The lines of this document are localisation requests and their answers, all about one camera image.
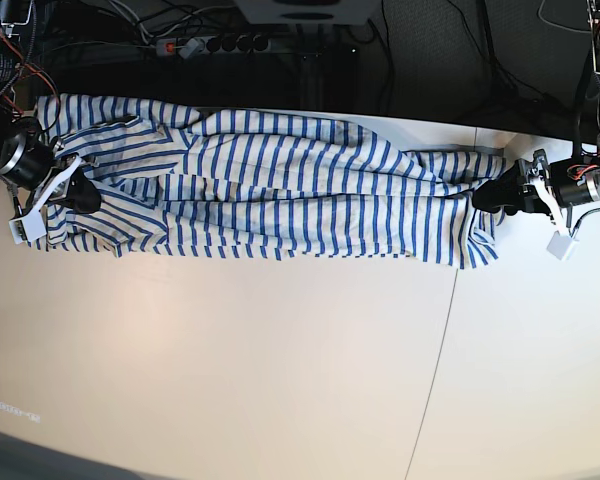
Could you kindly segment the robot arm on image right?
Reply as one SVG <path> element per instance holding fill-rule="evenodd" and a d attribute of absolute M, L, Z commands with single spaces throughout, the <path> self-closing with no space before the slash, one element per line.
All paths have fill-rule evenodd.
<path fill-rule="evenodd" d="M 516 160 L 505 173 L 475 191 L 473 206 L 476 209 L 507 215 L 544 214 L 558 221 L 563 210 L 600 200 L 600 1 L 589 1 L 587 7 L 589 27 L 585 32 L 590 36 L 591 47 L 574 95 L 571 155 L 551 163 L 546 152 L 540 149 L 530 160 Z M 598 94 L 599 133 L 594 153 L 583 149 L 580 138 L 580 120 L 591 84 Z"/>

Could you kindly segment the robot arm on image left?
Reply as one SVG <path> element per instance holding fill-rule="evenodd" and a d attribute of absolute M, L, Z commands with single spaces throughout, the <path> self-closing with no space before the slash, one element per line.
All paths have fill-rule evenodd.
<path fill-rule="evenodd" d="M 85 176 L 84 162 L 54 135 L 63 103 L 51 77 L 33 61 L 38 37 L 34 1 L 0 1 L 0 180 L 20 215 L 36 201 L 81 214 L 101 206 L 101 195 Z M 16 85 L 27 75 L 42 80 L 51 93 L 51 123 L 42 124 L 16 103 Z"/>

